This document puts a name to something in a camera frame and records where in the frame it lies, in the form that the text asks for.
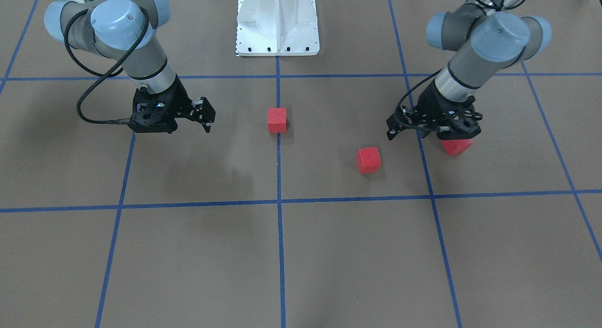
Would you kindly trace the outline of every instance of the light blue cap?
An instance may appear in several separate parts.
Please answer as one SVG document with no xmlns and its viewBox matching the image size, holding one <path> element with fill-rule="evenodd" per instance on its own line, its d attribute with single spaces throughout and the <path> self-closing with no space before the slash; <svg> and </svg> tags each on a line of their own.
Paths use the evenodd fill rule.
<svg viewBox="0 0 602 328">
<path fill-rule="evenodd" d="M 172 9 L 167 0 L 154 0 L 157 7 L 157 28 L 166 24 L 172 16 Z"/>
<path fill-rule="evenodd" d="M 142 33 L 144 14 L 131 0 L 108 0 L 92 11 L 90 22 L 98 39 L 107 46 L 128 50 Z M 149 23 L 146 35 L 136 49 L 144 47 L 151 38 L 152 28 Z"/>
<path fill-rule="evenodd" d="M 523 51 L 531 40 L 531 32 L 517 16 L 498 11 L 475 29 L 470 40 L 478 56 L 491 62 L 506 62 Z"/>
<path fill-rule="evenodd" d="M 529 17 L 531 17 L 535 21 L 539 22 L 539 26 L 541 27 L 541 45 L 540 45 L 537 53 L 535 53 L 535 55 L 533 55 L 531 57 L 531 58 L 534 58 L 535 56 L 537 56 L 539 53 L 544 51 L 550 45 L 550 42 L 552 41 L 552 26 L 550 26 L 550 22 L 548 22 L 548 20 L 544 19 L 543 17 L 540 17 L 540 16 L 529 16 Z"/>
<path fill-rule="evenodd" d="M 44 25 L 46 26 L 48 34 L 50 34 L 53 39 L 59 41 L 60 43 L 65 42 L 63 29 L 61 27 L 61 14 L 63 12 L 63 8 L 68 3 L 69 1 L 65 0 L 54 1 L 50 4 L 50 6 L 48 6 L 46 12 L 44 13 Z"/>
<path fill-rule="evenodd" d="M 443 49 L 443 21 L 448 11 L 442 11 L 431 17 L 426 26 L 426 41 L 431 47 Z"/>
</svg>

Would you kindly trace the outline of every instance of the red block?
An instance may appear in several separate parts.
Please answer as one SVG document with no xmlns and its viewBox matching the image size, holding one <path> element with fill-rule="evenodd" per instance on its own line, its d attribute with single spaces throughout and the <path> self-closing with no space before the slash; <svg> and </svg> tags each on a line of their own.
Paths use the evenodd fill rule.
<svg viewBox="0 0 602 328">
<path fill-rule="evenodd" d="M 471 139 L 468 140 L 445 140 L 441 141 L 443 148 L 449 155 L 456 155 L 464 152 L 473 144 Z"/>
<path fill-rule="evenodd" d="M 359 152 L 357 152 L 355 161 L 357 162 L 357 169 L 359 169 L 361 174 L 378 171 L 380 168 L 380 155 L 378 153 L 378 148 L 362 148 L 359 150 Z"/>
<path fill-rule="evenodd" d="M 267 130 L 270 133 L 286 133 L 286 108 L 268 108 Z"/>
</svg>

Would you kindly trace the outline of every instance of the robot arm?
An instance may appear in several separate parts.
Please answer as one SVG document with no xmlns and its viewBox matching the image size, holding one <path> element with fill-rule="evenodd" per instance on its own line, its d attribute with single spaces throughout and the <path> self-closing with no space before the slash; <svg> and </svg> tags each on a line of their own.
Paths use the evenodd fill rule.
<svg viewBox="0 0 602 328">
<path fill-rule="evenodd" d="M 167 0 L 58 0 L 50 4 L 44 17 L 48 33 L 65 43 L 82 68 L 100 77 L 78 102 L 78 113 L 83 120 L 127 124 L 137 133 L 172 133 L 178 128 L 175 119 L 187 118 L 201 123 L 209 133 L 215 110 L 204 97 L 189 99 L 153 32 L 169 18 Z M 83 116 L 80 109 L 83 99 L 116 73 L 91 71 L 75 59 L 70 47 L 120 63 L 137 88 L 129 119 L 97 121 Z"/>
<path fill-rule="evenodd" d="M 400 101 L 387 119 L 389 140 L 406 129 L 420 130 L 423 137 L 435 131 L 442 140 L 470 139 L 480 133 L 482 115 L 475 112 L 473 93 L 499 70 L 539 54 L 551 40 L 545 19 L 520 19 L 503 12 L 501 5 L 497 8 L 488 11 L 468 0 L 454 13 L 435 15 L 429 22 L 429 44 L 458 52 L 432 75 L 434 81 L 415 108 L 408 110 Z"/>
</svg>

